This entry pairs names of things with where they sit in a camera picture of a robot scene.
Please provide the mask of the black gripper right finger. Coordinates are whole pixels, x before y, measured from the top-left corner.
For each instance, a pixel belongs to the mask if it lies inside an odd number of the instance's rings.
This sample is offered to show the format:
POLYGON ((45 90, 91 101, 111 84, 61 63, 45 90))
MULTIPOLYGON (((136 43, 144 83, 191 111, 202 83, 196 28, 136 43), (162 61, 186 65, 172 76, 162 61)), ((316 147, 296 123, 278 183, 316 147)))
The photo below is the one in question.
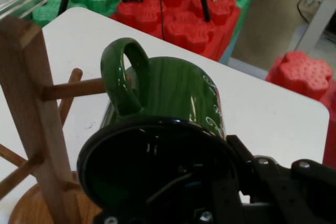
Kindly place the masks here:
POLYGON ((273 158, 253 156, 236 135, 227 137, 239 189, 264 203, 281 223, 335 223, 335 169, 299 159, 290 168, 273 158))

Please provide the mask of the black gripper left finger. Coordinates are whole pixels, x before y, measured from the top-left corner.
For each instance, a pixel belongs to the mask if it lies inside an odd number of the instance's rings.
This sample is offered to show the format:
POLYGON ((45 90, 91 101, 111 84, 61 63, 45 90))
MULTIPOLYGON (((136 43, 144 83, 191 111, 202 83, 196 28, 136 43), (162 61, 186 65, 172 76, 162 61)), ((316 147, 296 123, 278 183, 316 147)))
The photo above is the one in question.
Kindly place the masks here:
POLYGON ((94 175, 91 198, 118 223, 222 223, 241 206, 235 181, 202 173, 94 175))

